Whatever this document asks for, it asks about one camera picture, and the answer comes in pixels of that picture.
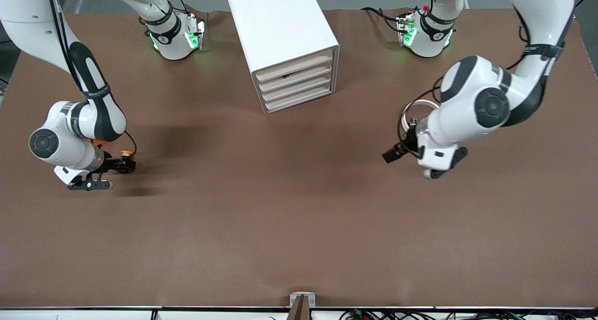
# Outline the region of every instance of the white robot link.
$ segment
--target white robot link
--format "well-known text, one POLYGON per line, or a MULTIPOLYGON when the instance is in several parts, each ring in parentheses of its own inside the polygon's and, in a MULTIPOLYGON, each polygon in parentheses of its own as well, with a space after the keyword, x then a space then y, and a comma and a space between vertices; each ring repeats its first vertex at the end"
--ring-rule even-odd
POLYGON ((465 0, 430 0, 429 5, 397 18, 399 43, 421 57, 434 57, 449 45, 465 0))
POLYGON ((139 14, 154 48, 168 60, 181 60, 201 50, 205 21, 186 8, 175 10, 168 0, 122 0, 139 14))
POLYGON ((17 47, 70 73, 85 98, 52 105, 45 123, 30 136, 31 152, 55 165, 54 173, 71 190, 112 188, 102 173, 131 173, 135 162, 128 155, 112 158, 87 139, 115 141, 127 122, 92 52, 64 20, 58 0, 0 0, 0 20, 17 47))
POLYGON ((575 0, 510 1, 528 38, 515 73, 480 56, 457 62, 442 79, 440 105, 420 121, 399 124, 406 138, 399 134, 399 143, 383 154, 387 163, 410 153, 426 168, 424 176, 436 179, 467 155, 461 143, 519 124, 538 109, 564 47, 575 0))

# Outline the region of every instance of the brown tabletop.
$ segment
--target brown tabletop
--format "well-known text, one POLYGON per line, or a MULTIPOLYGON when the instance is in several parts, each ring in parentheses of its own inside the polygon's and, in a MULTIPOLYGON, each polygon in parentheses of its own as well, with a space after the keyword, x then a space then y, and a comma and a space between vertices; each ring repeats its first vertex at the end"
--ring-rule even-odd
POLYGON ((0 107, 0 306, 275 306, 297 290, 325 306, 598 304, 598 83, 577 24, 540 110, 429 181, 380 156, 398 113, 465 56, 514 62, 515 13, 464 11, 430 59, 365 11, 325 14, 337 92, 273 115, 229 13, 180 62, 136 15, 69 16, 139 145, 110 192, 70 192, 28 151, 49 107, 81 96, 21 55, 0 107))

